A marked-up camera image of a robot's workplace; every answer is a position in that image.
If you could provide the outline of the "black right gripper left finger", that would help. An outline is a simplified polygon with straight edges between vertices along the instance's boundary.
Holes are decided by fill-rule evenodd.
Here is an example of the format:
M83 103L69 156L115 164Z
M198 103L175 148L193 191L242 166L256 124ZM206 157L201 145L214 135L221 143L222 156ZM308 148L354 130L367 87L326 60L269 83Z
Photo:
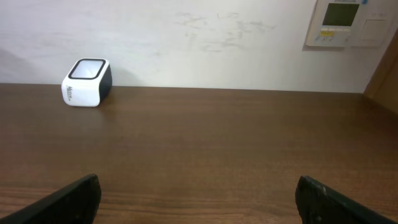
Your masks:
M98 176L90 174L4 218L1 224L92 224L101 201Z

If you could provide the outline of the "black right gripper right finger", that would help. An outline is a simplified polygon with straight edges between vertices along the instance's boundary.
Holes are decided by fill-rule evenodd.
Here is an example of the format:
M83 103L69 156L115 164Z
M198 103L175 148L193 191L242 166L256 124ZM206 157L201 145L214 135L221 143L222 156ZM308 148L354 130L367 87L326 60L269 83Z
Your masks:
M295 203L303 224L397 224L307 175L299 178Z

